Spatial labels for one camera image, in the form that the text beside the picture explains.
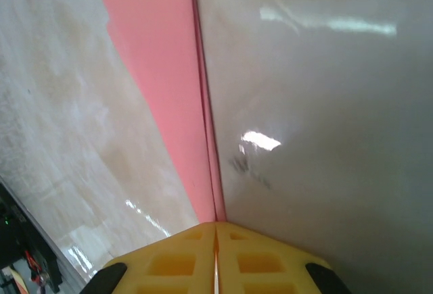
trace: white surface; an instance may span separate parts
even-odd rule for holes
[[[101,0],[1,0],[0,174],[86,280],[197,223]]]
[[[433,287],[431,4],[200,0],[228,219],[354,293]]]

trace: yellow plastic part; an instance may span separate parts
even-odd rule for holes
[[[123,255],[114,294],[320,294],[305,265],[321,258],[227,222],[203,223]]]

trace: pink strip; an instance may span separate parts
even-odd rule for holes
[[[149,104],[199,221],[225,220],[196,1],[104,3],[108,32]]]

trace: glossy white panel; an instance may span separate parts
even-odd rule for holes
[[[89,279],[197,223],[101,0],[1,0],[0,174]]]
[[[200,0],[228,219],[430,293],[433,0]]]

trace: marble-like surface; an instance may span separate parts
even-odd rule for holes
[[[433,0],[199,1],[228,219],[431,293]]]
[[[197,223],[101,0],[1,0],[0,174],[88,280]]]

